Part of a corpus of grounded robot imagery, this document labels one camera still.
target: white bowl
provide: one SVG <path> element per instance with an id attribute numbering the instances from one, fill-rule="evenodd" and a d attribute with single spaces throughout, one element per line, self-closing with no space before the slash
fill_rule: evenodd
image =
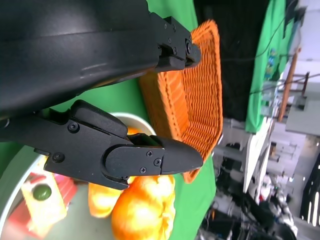
<path id="1" fill-rule="evenodd" d="M 152 128 L 152 126 L 137 115 L 126 112 L 112 112 L 111 114 L 120 119 L 121 122 L 123 122 L 128 127 L 139 129 L 142 133 L 147 135 L 156 135 L 156 132 Z"/>
<path id="2" fill-rule="evenodd" d="M 111 113 L 127 126 L 137 128 L 147 135 L 155 135 L 154 129 L 136 115 L 115 112 Z M 6 222 L 12 210 L 22 200 L 21 185 L 25 182 L 32 168 L 43 158 L 24 146 L 12 159 L 0 178 L 0 240 L 35 240 L 20 232 Z M 44 240 L 114 240 L 111 229 L 111 218 L 95 218 L 89 213 L 88 186 L 78 185 L 78 191 L 68 208 L 66 218 L 57 222 Z"/>

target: wicker basket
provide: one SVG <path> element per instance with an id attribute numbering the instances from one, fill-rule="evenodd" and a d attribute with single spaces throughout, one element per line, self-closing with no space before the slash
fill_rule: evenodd
<path id="1" fill-rule="evenodd" d="M 189 144 L 205 161 L 223 127 L 219 33 L 211 20 L 191 35 L 201 50 L 198 66 L 148 73 L 139 84 L 156 134 Z M 191 183 L 199 171 L 184 173 L 184 181 Z"/>

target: black machinery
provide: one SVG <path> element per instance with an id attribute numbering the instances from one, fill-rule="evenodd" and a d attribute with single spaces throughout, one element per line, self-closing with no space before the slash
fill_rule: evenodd
<path id="1" fill-rule="evenodd" d="M 197 240 L 297 240 L 298 228 L 288 207 L 290 197 L 284 195 L 276 177 L 268 175 L 273 189 L 268 199 L 258 204 L 252 195 L 260 192 L 243 193 L 243 180 L 235 173 L 237 163 L 227 157 L 222 161 L 217 192 Z"/>
<path id="2" fill-rule="evenodd" d="M 87 102 L 66 112 L 48 107 L 200 59 L 190 32 L 173 17 L 150 13 L 146 0 L 2 0 L 0 141 L 47 155 L 47 171 L 119 190 L 129 176 L 197 169 L 203 161 L 192 147 L 127 136 L 122 122 Z"/>

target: wall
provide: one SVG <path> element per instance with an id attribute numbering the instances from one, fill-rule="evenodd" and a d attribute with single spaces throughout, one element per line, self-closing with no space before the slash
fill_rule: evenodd
<path id="1" fill-rule="evenodd" d="M 310 75 L 320 73 L 320 31 L 317 30 L 317 23 L 320 23 L 320 1 L 300 0 L 299 6 L 307 6 L 302 27 L 298 27 L 292 41 L 290 54 L 293 55 L 298 47 L 301 52 L 295 68 L 295 74 Z M 287 77 L 290 62 L 287 64 L 283 78 Z M 292 89 L 302 89 L 302 85 L 293 84 Z M 305 95 L 307 102 L 304 111 L 291 108 L 288 119 L 288 131 L 295 131 L 305 134 L 320 136 L 320 76 L 310 78 Z M 297 98 L 289 98 L 289 103 L 295 104 Z"/>
<path id="2" fill-rule="evenodd" d="M 284 184 L 281 184 L 284 192 L 291 194 L 293 197 L 293 201 L 289 204 L 289 209 L 296 217 L 301 217 L 300 210 L 304 189 L 317 161 L 318 154 L 319 147 L 315 144 L 315 138 L 307 135 L 304 143 L 302 143 L 302 150 L 295 165 L 294 174 L 289 175 L 289 177 L 293 177 L 293 181 L 285 181 Z"/>
<path id="3" fill-rule="evenodd" d="M 276 153 L 280 155 L 280 158 L 278 162 L 268 161 L 268 172 L 281 175 L 284 171 L 285 175 L 292 177 L 305 144 L 305 139 L 306 135 L 288 132 L 284 123 L 275 122 L 270 140 L 277 143 Z M 292 151 L 292 154 L 286 154 L 289 150 Z"/>

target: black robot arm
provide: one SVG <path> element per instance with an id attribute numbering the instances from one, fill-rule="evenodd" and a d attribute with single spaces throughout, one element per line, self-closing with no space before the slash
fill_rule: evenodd
<path id="1" fill-rule="evenodd" d="M 48 156 L 47 171 L 125 189 L 129 176 L 200 168 L 192 147 L 137 134 L 84 101 L 51 107 L 146 71 L 182 70 L 201 59 L 190 32 L 150 13 L 146 0 L 0 1 L 0 142 Z"/>

